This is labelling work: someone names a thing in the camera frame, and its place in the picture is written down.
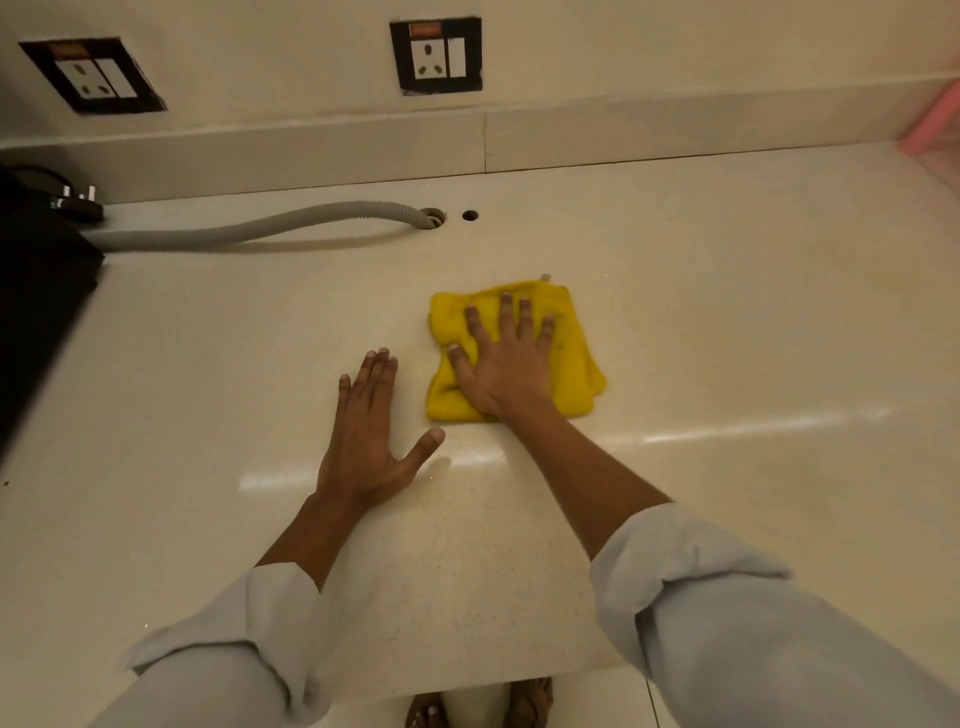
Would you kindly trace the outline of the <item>person's right forearm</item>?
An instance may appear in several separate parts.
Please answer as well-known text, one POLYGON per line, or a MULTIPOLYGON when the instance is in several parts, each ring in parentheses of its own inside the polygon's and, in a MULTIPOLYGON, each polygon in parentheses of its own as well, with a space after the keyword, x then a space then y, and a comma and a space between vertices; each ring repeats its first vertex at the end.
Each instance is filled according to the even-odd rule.
POLYGON ((590 557, 602 631, 680 728, 960 728, 960 693, 551 404, 502 420, 590 557))

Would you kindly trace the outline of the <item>person's left foot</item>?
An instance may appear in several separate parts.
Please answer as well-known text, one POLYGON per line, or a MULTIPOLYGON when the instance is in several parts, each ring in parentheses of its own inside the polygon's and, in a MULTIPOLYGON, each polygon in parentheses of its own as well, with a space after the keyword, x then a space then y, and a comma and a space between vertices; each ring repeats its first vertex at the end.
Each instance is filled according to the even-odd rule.
POLYGON ((404 728, 450 728, 443 694, 431 692, 415 695, 406 714, 404 728))

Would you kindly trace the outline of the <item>person's left forearm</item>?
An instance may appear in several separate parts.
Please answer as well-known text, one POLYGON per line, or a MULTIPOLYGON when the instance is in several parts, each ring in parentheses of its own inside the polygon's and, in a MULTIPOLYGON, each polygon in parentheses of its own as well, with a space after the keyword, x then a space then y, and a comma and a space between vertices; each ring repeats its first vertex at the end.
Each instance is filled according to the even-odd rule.
POLYGON ((321 590, 362 515, 314 493, 268 550, 197 613, 127 655, 134 683, 88 728, 305 728, 330 711, 311 629, 321 590))

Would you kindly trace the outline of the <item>person's right hand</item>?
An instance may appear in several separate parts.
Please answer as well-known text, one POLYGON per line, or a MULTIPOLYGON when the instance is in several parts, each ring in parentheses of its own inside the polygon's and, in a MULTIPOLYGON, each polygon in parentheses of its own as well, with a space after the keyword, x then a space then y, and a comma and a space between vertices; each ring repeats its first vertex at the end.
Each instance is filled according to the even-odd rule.
POLYGON ((476 361, 469 361, 484 387, 484 401, 470 403, 483 415, 511 428, 526 421, 559 416, 553 401, 550 364, 538 367, 535 362, 535 340, 542 324, 535 324, 529 297, 521 297, 518 307, 513 309, 518 341, 512 347, 502 346, 499 338, 495 341, 487 333, 476 307, 468 306, 463 312, 467 331, 477 349, 476 361))

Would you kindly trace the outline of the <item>pink plastic object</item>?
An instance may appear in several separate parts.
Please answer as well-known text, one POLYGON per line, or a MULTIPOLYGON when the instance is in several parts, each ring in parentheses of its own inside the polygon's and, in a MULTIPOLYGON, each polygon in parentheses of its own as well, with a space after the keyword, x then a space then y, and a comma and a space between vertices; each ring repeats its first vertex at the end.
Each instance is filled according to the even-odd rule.
POLYGON ((942 131, 960 115, 960 77, 937 97, 929 109, 896 142, 902 154, 918 156, 930 150, 942 131))

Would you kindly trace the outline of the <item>person's right foot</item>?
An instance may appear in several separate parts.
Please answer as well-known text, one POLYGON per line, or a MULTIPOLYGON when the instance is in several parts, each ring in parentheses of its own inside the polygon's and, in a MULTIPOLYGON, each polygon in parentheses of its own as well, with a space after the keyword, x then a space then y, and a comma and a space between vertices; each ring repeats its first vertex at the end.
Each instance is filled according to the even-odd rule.
POLYGON ((547 728, 554 704, 552 677, 515 681, 509 689, 502 728, 547 728))

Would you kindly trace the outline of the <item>person's left hand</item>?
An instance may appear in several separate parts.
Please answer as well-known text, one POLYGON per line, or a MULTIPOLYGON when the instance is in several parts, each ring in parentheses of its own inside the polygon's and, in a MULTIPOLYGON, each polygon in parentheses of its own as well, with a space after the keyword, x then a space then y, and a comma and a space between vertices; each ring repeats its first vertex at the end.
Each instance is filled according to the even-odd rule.
POLYGON ((392 404, 399 361, 390 352, 390 418, 388 429, 377 429, 363 414, 363 363, 352 381, 348 429, 334 443, 334 420, 311 501, 323 509, 337 509, 359 518, 384 504, 411 484, 397 483, 397 461, 391 450, 392 404))

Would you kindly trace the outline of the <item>person's foot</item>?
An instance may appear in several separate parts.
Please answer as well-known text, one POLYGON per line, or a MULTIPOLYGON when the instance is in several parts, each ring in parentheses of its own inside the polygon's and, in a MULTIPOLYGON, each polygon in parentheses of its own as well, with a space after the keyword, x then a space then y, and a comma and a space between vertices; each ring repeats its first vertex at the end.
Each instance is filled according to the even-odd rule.
POLYGON ((431 692, 415 695, 406 714, 404 728, 450 728, 443 694, 431 692))
POLYGON ((552 677, 515 681, 509 689, 502 728, 547 728, 554 704, 552 677))

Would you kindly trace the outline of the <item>yellow cleaning cloth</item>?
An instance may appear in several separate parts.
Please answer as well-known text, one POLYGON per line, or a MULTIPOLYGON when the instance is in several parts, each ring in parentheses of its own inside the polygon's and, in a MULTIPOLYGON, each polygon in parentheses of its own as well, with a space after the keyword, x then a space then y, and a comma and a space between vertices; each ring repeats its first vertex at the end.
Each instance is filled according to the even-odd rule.
POLYGON ((465 310, 474 307, 492 341, 498 340, 500 301, 510 292, 517 308, 522 298, 530 300, 537 329, 551 317, 555 329, 549 362, 553 400, 566 418, 590 414, 594 400, 607 386, 596 365, 575 312, 569 290, 548 280, 527 280, 495 286, 468 294, 437 293, 430 301, 429 330, 439 346, 440 361, 426 394, 425 415, 438 423, 482 423, 489 417, 477 410, 461 391, 449 357, 449 347, 459 345, 470 364, 478 360, 478 346, 467 326, 465 310))

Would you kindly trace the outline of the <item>black appliance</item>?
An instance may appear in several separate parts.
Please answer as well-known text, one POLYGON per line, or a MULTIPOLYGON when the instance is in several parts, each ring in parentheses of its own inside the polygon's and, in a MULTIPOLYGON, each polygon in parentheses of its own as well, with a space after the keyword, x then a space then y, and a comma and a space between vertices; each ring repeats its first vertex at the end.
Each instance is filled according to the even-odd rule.
POLYGON ((0 165, 0 463, 98 285, 105 255, 0 165))

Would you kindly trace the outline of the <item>black framed wall socket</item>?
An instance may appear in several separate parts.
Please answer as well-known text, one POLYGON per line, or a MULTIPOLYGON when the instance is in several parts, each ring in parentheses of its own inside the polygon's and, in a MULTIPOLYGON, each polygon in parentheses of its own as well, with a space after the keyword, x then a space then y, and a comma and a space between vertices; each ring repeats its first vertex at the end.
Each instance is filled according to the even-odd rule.
POLYGON ((120 37, 41 39, 18 44, 79 116, 167 111, 167 104, 120 37))
POLYGON ((398 85, 404 96, 483 90, 481 17, 397 20, 390 22, 389 30, 398 85))

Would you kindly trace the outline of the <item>black power plug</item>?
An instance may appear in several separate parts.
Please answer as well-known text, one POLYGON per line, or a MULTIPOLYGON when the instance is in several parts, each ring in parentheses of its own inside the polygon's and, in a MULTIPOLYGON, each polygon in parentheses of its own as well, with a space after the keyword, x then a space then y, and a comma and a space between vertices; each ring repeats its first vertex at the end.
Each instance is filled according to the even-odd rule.
POLYGON ((96 200, 94 185, 79 189, 65 184, 57 193, 50 195, 50 207, 65 219, 85 226, 97 226, 105 222, 105 210, 96 200))

